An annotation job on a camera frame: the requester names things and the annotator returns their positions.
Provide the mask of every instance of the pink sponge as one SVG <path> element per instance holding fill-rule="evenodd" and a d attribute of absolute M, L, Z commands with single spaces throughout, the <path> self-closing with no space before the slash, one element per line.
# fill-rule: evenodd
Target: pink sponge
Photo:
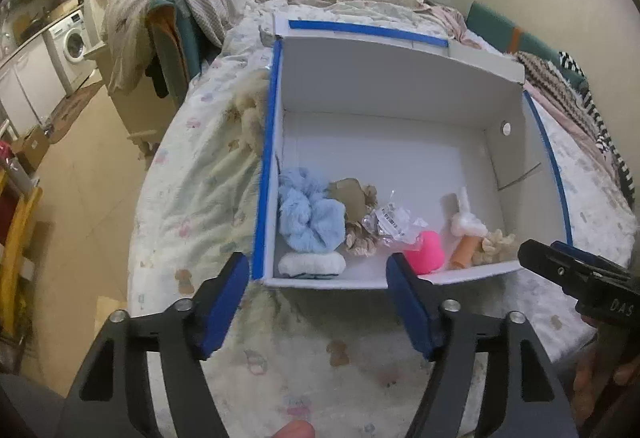
<path fill-rule="evenodd" d="M 444 264 L 444 251 L 437 232 L 423 230 L 415 240 L 414 249 L 402 253 L 417 275 L 429 274 Z"/>

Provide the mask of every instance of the orange cylinder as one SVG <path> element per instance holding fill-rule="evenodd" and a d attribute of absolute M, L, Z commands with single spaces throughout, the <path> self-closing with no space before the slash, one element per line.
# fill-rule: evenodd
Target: orange cylinder
<path fill-rule="evenodd" d="M 480 245 L 482 238 L 479 236 L 462 236 L 458 246 L 453 251 L 449 260 L 452 268 L 469 268 L 471 257 Z"/>

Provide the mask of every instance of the metal screw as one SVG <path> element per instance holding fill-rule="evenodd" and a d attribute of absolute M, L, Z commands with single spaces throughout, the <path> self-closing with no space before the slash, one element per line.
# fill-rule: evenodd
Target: metal screw
<path fill-rule="evenodd" d="M 455 299 L 447 299 L 442 303 L 442 309 L 447 312 L 459 312 L 460 311 L 460 303 Z"/>
<path fill-rule="evenodd" d="M 125 312 L 124 310 L 116 310 L 111 315 L 109 315 L 109 320 L 112 323 L 121 323 L 126 318 L 127 312 Z"/>
<path fill-rule="evenodd" d="M 511 319 L 511 321 L 515 322 L 516 324 L 524 324 L 524 322 L 527 320 L 527 318 L 524 316 L 524 313 L 522 312 L 510 312 L 509 319 Z"/>
<path fill-rule="evenodd" d="M 174 308 L 178 310 L 178 312 L 188 312 L 193 307 L 193 301 L 191 299 L 178 299 L 174 303 Z"/>

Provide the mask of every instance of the cabinet door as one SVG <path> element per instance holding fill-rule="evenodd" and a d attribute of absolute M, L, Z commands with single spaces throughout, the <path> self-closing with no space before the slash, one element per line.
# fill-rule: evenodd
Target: cabinet door
<path fill-rule="evenodd" d="M 38 124 L 38 118 L 20 87 L 13 62 L 5 65 L 4 72 L 0 73 L 0 102 L 18 135 L 26 134 Z"/>
<path fill-rule="evenodd" d="M 65 89 L 53 67 L 42 36 L 31 41 L 15 62 L 20 84 L 33 111 L 44 124 L 53 110 L 65 98 Z"/>

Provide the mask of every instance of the patterned bed sheet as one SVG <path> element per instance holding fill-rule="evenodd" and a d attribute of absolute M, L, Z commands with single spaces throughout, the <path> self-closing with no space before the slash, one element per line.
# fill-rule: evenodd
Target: patterned bed sheet
<path fill-rule="evenodd" d="M 250 4 L 220 56 L 191 83 L 146 176 L 129 255 L 134 316 L 193 293 L 233 251 L 252 253 L 260 161 L 242 142 L 232 105 L 239 82 L 271 63 L 275 11 L 446 37 L 436 22 L 390 4 Z M 560 167 L 575 246 L 626 264 L 636 219 L 622 194 L 543 108 L 538 112 Z M 468 310 L 526 314 L 553 361 L 593 334 L 575 301 L 527 270 L 444 288 Z M 174 436 L 156 354 L 149 367 L 159 427 Z M 461 434 L 474 427 L 485 368 L 479 357 Z M 412 349 L 382 291 L 268 290 L 252 283 L 225 344 L 203 370 L 230 436 L 272 436 L 302 418 L 319 437 L 387 438 L 404 436 L 431 366 Z"/>

